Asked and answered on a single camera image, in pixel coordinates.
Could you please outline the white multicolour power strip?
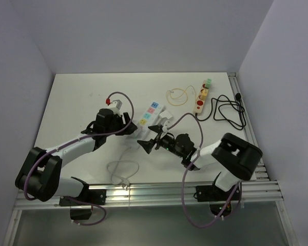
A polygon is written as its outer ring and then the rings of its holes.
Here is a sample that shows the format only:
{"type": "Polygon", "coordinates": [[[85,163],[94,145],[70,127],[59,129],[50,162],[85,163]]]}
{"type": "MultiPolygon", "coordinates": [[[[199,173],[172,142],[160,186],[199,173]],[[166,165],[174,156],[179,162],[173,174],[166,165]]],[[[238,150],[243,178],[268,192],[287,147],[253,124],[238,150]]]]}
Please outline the white multicolour power strip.
{"type": "Polygon", "coordinates": [[[138,127],[131,135],[125,139],[125,144],[133,149],[138,149],[140,145],[137,143],[138,140],[145,140],[149,133],[149,126],[155,125],[159,119],[159,114],[165,110],[165,105],[153,101],[149,107],[146,108],[144,113],[136,121],[138,127]]]}

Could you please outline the white charger block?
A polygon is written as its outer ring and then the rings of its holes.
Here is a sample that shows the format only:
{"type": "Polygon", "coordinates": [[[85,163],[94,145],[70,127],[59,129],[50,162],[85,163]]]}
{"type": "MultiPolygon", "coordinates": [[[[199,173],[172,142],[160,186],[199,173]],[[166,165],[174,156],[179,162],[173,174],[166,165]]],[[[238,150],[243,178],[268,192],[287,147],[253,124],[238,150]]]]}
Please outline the white charger block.
{"type": "Polygon", "coordinates": [[[173,119],[173,115],[168,110],[161,112],[159,114],[159,117],[161,119],[161,122],[166,122],[173,119]]]}

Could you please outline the beige red power strip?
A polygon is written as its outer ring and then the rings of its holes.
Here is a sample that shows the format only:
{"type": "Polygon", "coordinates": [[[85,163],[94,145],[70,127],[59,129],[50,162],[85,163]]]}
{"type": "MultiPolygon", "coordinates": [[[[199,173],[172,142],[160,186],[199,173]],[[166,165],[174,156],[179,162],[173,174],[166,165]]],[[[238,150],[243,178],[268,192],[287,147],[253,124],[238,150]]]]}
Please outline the beige red power strip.
{"type": "Polygon", "coordinates": [[[201,114],[202,113],[203,108],[204,108],[204,103],[205,103],[206,98],[208,96],[210,85],[211,85],[210,80],[203,82],[201,89],[200,89],[200,92],[199,92],[198,96],[196,97],[195,106],[194,106],[194,109],[193,109],[193,114],[201,114]]]}

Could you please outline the yellow usb charger plug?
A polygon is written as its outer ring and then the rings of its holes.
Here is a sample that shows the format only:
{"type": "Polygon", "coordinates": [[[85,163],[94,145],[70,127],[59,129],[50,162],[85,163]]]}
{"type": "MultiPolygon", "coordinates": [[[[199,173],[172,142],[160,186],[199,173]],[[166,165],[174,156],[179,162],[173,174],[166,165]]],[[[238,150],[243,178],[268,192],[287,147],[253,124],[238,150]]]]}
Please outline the yellow usb charger plug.
{"type": "Polygon", "coordinates": [[[200,94],[201,100],[206,100],[207,95],[208,95],[208,89],[201,90],[201,94],[200,94]]]}

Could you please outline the green usb charger plug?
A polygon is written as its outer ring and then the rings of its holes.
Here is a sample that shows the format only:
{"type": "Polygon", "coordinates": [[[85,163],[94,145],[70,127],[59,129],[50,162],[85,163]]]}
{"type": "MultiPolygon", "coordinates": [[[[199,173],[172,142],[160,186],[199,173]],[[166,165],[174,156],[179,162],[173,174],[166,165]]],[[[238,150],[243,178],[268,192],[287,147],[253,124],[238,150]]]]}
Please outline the green usb charger plug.
{"type": "Polygon", "coordinates": [[[206,80],[206,83],[205,83],[205,88],[209,89],[210,86],[211,86],[211,83],[212,83],[212,80],[211,80],[210,78],[208,78],[208,79],[206,80]]]}

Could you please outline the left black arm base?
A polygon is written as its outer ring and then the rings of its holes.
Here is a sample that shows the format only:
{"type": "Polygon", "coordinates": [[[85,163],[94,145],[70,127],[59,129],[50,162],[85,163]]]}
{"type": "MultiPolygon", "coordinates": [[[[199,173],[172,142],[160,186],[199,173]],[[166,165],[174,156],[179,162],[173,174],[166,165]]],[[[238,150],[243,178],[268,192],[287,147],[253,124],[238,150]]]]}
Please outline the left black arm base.
{"type": "Polygon", "coordinates": [[[106,189],[88,190],[85,195],[79,197],[63,196],[59,200],[60,207],[70,207],[70,219],[72,222],[83,225],[92,226],[101,223],[107,216],[107,211],[103,207],[106,202],[106,189]],[[99,221],[86,223],[93,214],[94,209],[100,209],[103,216],[99,221]]]}

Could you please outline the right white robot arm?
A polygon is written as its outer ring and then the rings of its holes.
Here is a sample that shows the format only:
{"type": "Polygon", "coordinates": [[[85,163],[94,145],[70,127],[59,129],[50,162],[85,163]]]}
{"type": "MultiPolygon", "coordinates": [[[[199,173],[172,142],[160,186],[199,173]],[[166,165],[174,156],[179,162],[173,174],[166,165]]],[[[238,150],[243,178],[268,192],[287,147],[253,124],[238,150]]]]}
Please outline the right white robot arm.
{"type": "Polygon", "coordinates": [[[147,154],[152,149],[163,148],[181,158],[181,164],[189,171],[198,171],[215,163],[223,167],[212,187],[213,197],[218,200],[224,199],[236,183],[249,181],[263,156],[257,146],[232,133],[224,134],[209,146],[195,148],[187,133],[174,136],[160,125],[150,126],[149,130],[157,134],[155,138],[137,141],[147,154]]]}

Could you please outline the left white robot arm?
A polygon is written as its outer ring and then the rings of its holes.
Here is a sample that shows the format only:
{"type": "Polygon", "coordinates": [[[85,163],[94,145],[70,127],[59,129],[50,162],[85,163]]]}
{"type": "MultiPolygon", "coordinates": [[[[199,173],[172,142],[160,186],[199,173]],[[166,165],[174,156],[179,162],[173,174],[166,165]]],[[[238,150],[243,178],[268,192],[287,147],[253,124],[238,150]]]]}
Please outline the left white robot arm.
{"type": "Polygon", "coordinates": [[[61,146],[32,148],[17,177],[15,186],[27,200],[48,201],[53,196],[71,197],[77,204],[90,198],[89,184],[76,177],[62,178],[61,170],[75,159],[100,148],[108,136],[130,135],[137,129],[128,113],[101,109],[85,130],[61,146]]]}

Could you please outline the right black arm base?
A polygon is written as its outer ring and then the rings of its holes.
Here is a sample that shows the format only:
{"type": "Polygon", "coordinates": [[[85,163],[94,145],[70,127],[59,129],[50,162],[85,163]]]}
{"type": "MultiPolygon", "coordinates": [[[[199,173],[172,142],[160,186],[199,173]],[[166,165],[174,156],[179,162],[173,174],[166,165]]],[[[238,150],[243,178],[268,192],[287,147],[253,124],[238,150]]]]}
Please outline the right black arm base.
{"type": "MultiPolygon", "coordinates": [[[[209,204],[210,211],[215,216],[217,216],[222,210],[225,204],[225,201],[228,199],[229,195],[232,193],[233,188],[234,186],[228,192],[224,192],[215,186],[196,186],[196,192],[194,193],[193,198],[196,199],[197,202],[221,201],[221,203],[215,203],[215,204],[210,203],[209,204]]],[[[235,207],[236,209],[239,206],[241,199],[242,199],[242,185],[239,184],[232,198],[230,199],[230,202],[228,203],[227,207],[221,214],[221,218],[229,216],[233,212],[232,201],[238,202],[237,206],[235,207]]]]}

